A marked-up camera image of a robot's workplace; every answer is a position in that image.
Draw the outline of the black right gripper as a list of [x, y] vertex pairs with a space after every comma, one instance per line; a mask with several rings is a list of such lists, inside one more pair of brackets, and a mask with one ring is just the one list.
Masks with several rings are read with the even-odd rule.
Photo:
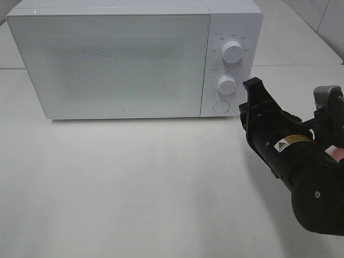
[[254, 77], [243, 86], [247, 101], [239, 105], [240, 121], [250, 147], [285, 185], [321, 185], [324, 151], [311, 132], [281, 110], [262, 80]]

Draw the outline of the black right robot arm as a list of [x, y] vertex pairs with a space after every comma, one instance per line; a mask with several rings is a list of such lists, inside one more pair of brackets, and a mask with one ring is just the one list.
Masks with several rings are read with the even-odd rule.
[[302, 121], [276, 103], [263, 82], [244, 82], [240, 120], [251, 149], [291, 192], [298, 222], [308, 231], [343, 235], [343, 161], [328, 154], [343, 148], [343, 92], [319, 86], [314, 117]]

